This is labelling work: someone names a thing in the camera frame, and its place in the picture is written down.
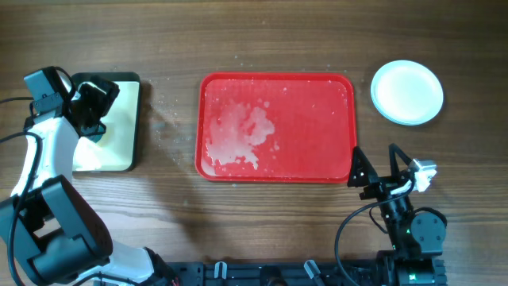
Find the red plastic tray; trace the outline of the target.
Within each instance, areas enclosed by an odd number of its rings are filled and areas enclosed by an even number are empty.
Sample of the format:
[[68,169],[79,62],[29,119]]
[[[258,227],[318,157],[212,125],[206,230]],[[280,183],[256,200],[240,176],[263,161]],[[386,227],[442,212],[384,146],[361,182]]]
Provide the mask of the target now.
[[201,83],[194,165],[210,181],[342,184],[354,88],[333,73],[214,72]]

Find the black tray with soapy water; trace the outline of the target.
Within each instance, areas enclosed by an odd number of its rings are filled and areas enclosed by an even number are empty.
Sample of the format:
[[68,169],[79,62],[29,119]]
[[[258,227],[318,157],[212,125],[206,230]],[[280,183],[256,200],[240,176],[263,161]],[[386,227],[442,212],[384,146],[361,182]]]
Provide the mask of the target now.
[[127,172],[136,160],[142,85],[132,71],[99,72],[98,76],[116,83],[119,95],[108,114],[101,118],[106,132],[94,142],[82,137],[76,146],[75,172]]

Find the green yellow sponge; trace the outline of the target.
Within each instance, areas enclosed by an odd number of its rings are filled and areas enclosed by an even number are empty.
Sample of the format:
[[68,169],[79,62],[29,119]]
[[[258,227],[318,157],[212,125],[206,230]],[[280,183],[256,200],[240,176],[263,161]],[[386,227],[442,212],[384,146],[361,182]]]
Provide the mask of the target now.
[[99,132],[94,132],[94,133],[89,133],[85,136],[86,139],[94,142],[94,143],[97,143],[99,142],[103,135],[105,134],[106,132],[105,131],[99,131]]

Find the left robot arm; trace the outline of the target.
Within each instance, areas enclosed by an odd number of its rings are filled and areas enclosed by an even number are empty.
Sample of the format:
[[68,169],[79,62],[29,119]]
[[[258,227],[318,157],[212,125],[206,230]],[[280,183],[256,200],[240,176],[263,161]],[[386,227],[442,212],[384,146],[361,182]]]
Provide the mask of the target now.
[[120,88],[104,73],[77,83],[49,66],[25,77],[29,116],[20,179],[1,203],[1,237],[15,284],[178,285],[178,274],[153,250],[115,242],[72,185],[75,149],[98,141]]

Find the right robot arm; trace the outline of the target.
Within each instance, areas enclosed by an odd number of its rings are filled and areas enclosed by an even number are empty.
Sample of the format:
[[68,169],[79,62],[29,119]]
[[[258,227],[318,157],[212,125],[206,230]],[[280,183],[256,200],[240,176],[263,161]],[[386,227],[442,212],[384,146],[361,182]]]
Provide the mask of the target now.
[[361,285],[446,285],[445,263],[439,258],[447,234],[448,220],[431,207],[415,208],[413,191],[426,191],[437,174],[432,160],[407,156],[397,145],[389,145],[391,173],[379,176],[360,147],[352,150],[349,187],[361,187],[362,200],[375,202],[384,222],[382,232],[391,241],[391,250],[379,251],[369,272],[342,269],[348,280]]

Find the white plate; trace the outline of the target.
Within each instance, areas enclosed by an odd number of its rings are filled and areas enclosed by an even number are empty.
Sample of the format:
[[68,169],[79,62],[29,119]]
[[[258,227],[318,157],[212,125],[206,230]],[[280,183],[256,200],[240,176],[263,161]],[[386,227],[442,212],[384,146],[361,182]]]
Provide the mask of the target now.
[[386,119],[418,126],[434,119],[444,105],[444,90],[436,75],[411,60],[384,64],[371,81],[371,100]]

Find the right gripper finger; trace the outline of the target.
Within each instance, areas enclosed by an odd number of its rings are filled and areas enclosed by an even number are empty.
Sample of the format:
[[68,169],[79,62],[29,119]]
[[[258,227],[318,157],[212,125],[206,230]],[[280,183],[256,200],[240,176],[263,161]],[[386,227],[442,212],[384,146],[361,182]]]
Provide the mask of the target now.
[[359,146],[352,150],[352,164],[348,176],[348,187],[366,187],[379,182],[374,167]]
[[400,170],[398,166],[398,159],[400,159],[408,168],[412,162],[412,158],[406,155],[395,143],[392,143],[388,147],[390,168],[392,176],[408,175],[410,171],[408,169]]

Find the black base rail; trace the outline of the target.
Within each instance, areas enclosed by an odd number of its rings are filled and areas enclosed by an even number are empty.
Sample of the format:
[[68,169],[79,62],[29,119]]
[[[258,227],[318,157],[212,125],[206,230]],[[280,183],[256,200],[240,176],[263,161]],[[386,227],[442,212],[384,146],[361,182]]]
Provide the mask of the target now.
[[340,285],[403,285],[445,286],[448,278],[442,260],[344,261],[336,264],[304,263],[231,264],[220,261],[214,265],[202,262],[170,263],[177,280],[174,285],[185,286],[340,286]]

